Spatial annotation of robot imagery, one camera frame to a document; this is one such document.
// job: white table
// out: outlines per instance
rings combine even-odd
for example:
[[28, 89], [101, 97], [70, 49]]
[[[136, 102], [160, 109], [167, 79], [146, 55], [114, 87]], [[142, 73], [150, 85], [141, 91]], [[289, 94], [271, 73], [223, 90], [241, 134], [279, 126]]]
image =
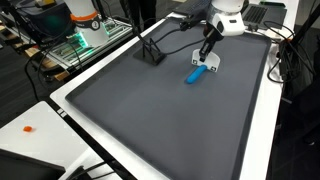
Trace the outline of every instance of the white table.
[[[258, 3], [258, 0], [251, 0], [251, 3]], [[287, 6], [288, 12], [284, 25], [293, 29], [299, 0], [282, 0]], [[159, 21], [152, 28], [145, 31], [142, 35], [149, 33], [158, 26]], [[90, 78], [101, 68], [110, 63], [113, 59], [126, 51], [138, 38], [134, 38], [115, 52], [105, 57], [90, 69], [64, 85], [51, 94], [51, 99], [55, 101], [64, 111], [66, 111], [80, 126], [82, 126], [92, 137], [94, 137], [114, 158], [116, 158], [127, 170], [136, 178], [146, 180], [167, 179], [166, 176], [151, 167], [147, 162], [138, 157], [131, 150], [126, 148], [121, 142], [104, 131], [81, 112], [75, 109], [65, 100], [65, 96], [82, 82]], [[281, 97], [281, 86], [270, 82], [267, 79], [267, 71], [275, 62], [274, 52], [276, 47], [271, 48], [271, 53], [264, 69], [264, 75], [260, 84], [260, 90], [252, 119], [251, 129], [247, 142], [245, 157], [243, 161], [241, 180], [262, 180], [266, 177], [272, 139], [277, 119], [279, 102]]]
[[[31, 132], [23, 131], [31, 126]], [[45, 102], [40, 102], [0, 129], [0, 149], [65, 168], [65, 180], [80, 165], [84, 169], [103, 160]], [[88, 174], [97, 177], [113, 170], [103, 165]], [[120, 180], [111, 174], [101, 180]]]

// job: blue marker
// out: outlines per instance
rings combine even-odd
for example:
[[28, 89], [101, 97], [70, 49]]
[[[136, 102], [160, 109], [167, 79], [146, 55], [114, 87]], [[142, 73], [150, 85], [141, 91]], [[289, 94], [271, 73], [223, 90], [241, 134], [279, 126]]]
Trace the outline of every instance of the blue marker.
[[187, 83], [188, 84], [193, 84], [194, 82], [196, 82], [196, 80], [201, 76], [201, 74], [207, 70], [207, 66], [206, 65], [201, 65], [199, 66], [195, 71], [193, 71], [193, 73], [187, 78]]

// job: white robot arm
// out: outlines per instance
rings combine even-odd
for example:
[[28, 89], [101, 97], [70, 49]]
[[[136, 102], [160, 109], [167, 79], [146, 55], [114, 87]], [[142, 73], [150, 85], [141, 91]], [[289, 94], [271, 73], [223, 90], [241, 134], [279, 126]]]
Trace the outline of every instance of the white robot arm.
[[109, 40], [109, 35], [100, 21], [91, 0], [64, 0], [71, 11], [71, 19], [86, 47], [97, 47]]
[[222, 36], [236, 36], [244, 33], [245, 27], [241, 17], [244, 0], [212, 0], [207, 23]]
[[212, 0], [204, 29], [206, 40], [201, 49], [193, 51], [192, 64], [199, 66], [187, 79], [187, 83], [194, 83], [205, 70], [217, 72], [220, 58], [211, 52], [217, 41], [224, 36], [237, 36], [245, 31], [241, 17], [244, 0]]

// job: floor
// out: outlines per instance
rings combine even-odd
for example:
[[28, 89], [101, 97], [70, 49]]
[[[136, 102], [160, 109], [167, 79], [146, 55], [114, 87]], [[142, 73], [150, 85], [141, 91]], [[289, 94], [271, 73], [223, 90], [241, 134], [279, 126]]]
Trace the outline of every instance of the floor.
[[[108, 0], [112, 15], [124, 16], [119, 0]], [[297, 24], [301, 25], [308, 16], [313, 0], [300, 0]], [[157, 17], [166, 16], [177, 2], [158, 0]], [[320, 35], [320, 23], [315, 24], [318, 29], [311, 29], [306, 36], [303, 46], [312, 56], [317, 49], [316, 36]], [[0, 50], [0, 128], [12, 119], [36, 104], [31, 86], [23, 71], [27, 59], [16, 54], [10, 47]], [[36, 89], [42, 100], [49, 100], [49, 94], [62, 83], [48, 84], [49, 89], [43, 88], [32, 68], [29, 72], [36, 84]], [[292, 146], [275, 143], [270, 157], [268, 180], [319, 180], [320, 179], [320, 145], [309, 146], [297, 141]]]

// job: gray mat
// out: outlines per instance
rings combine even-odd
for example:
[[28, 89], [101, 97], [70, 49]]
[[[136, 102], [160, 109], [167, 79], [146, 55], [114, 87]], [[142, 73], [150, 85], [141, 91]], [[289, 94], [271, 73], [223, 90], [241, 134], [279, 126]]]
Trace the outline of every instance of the gray mat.
[[[178, 27], [167, 20], [150, 37]], [[168, 52], [202, 39], [202, 26], [159, 43]], [[270, 40], [244, 34], [214, 48], [217, 73], [192, 85], [185, 79], [194, 49], [168, 56], [155, 67], [133, 58], [140, 43], [67, 96], [78, 110], [171, 179], [239, 177]]]

